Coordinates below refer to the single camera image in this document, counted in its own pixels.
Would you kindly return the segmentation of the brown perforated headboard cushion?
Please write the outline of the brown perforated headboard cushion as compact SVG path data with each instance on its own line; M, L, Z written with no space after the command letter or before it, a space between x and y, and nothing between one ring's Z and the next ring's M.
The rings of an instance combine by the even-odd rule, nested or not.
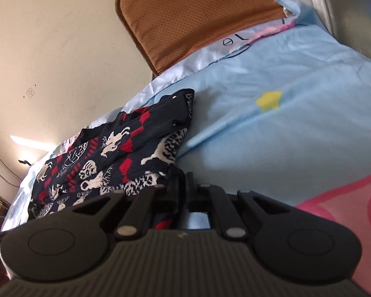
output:
M284 16L275 0L116 0L115 8L155 76L212 42Z

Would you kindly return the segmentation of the light blue cartoon bedsheet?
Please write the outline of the light blue cartoon bedsheet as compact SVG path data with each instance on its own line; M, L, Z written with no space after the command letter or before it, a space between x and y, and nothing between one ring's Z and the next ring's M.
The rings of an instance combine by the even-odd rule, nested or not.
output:
M309 7L278 3L293 16L189 56L85 129L194 90L174 166L198 184L251 190L350 229L362 247L352 277L296 284L276 276L246 244L222 238L206 212L187 208L185 181L176 213L155 214L144 236L118 242L98 267L65 282L11 276L0 296L371 296L371 60L338 43ZM29 170L5 234L34 220L37 174L80 132Z

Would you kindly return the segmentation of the small wall sticker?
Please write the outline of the small wall sticker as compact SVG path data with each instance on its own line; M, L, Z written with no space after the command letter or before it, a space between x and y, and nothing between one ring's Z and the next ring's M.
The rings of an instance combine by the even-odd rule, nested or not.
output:
M35 92L34 92L34 90L32 88L29 88L27 90L26 94L28 95L28 97L31 98L35 94Z

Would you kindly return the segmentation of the dark patterned knit sweater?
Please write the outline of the dark patterned knit sweater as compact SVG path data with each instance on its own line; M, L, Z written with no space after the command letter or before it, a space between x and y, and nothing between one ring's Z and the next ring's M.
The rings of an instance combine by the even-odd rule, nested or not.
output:
M158 103L121 111L114 121L83 129L66 153L45 162L33 184L30 219L111 192L136 196L166 186L192 119L194 90L182 89Z

